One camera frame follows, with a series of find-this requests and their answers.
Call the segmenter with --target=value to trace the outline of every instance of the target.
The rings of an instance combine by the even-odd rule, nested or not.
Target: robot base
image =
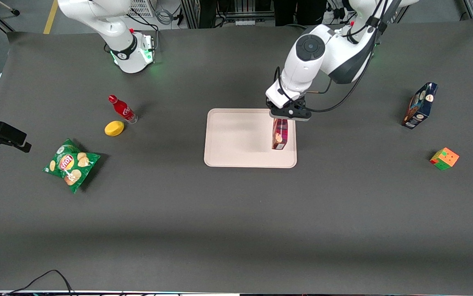
[[[137,48],[131,53],[128,60],[121,60],[111,53],[114,63],[125,73],[137,73],[154,62],[152,37],[143,35],[140,32],[134,32],[132,35],[137,38]]]

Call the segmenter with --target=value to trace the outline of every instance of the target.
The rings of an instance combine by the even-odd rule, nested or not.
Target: tray
[[[208,113],[204,162],[210,167],[289,169],[297,163],[295,122],[283,150],[271,149],[269,109],[212,109]]]

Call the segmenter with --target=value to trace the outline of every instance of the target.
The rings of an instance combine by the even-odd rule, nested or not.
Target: coca-cola bottle
[[[110,95],[108,96],[108,100],[112,105],[114,105],[114,110],[124,118],[127,123],[134,124],[137,121],[137,115],[132,112],[132,110],[127,106],[124,101],[119,100],[116,96]]]

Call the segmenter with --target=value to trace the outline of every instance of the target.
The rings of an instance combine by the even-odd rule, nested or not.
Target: chip bag logo
[[[73,166],[74,166],[74,158],[70,154],[63,156],[63,158],[61,159],[61,162],[59,163],[59,168],[62,171],[69,170]]]

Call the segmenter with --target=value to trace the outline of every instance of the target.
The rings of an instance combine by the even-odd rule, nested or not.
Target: green cube face
[[[437,159],[439,160],[438,163],[435,164],[435,166],[439,169],[439,170],[446,170],[446,169],[449,169],[450,166],[448,164],[446,164],[445,162],[443,162],[442,160],[440,159]]]

